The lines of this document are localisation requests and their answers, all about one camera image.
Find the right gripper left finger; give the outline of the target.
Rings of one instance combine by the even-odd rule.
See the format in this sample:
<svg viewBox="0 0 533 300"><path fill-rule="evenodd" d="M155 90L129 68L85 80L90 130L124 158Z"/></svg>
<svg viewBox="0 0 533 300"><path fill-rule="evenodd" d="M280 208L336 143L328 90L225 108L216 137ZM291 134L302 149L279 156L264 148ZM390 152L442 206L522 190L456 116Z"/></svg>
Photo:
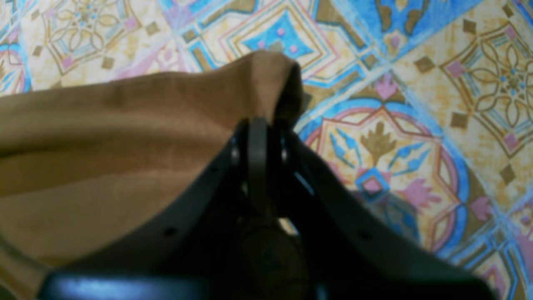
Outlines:
<svg viewBox="0 0 533 300"><path fill-rule="evenodd" d="M219 291L221 258L238 220L269 218L263 118L242 121L228 144L164 211L103 250L54 271L42 300L207 300Z"/></svg>

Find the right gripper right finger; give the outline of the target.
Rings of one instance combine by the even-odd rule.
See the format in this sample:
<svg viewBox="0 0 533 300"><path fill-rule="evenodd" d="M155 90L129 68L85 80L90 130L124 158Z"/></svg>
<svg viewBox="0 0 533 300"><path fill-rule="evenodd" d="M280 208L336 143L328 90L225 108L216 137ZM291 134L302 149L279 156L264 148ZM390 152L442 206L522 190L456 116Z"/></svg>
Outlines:
<svg viewBox="0 0 533 300"><path fill-rule="evenodd" d="M484 280L375 217L287 127L268 127L276 212L303 242L313 300L494 300Z"/></svg>

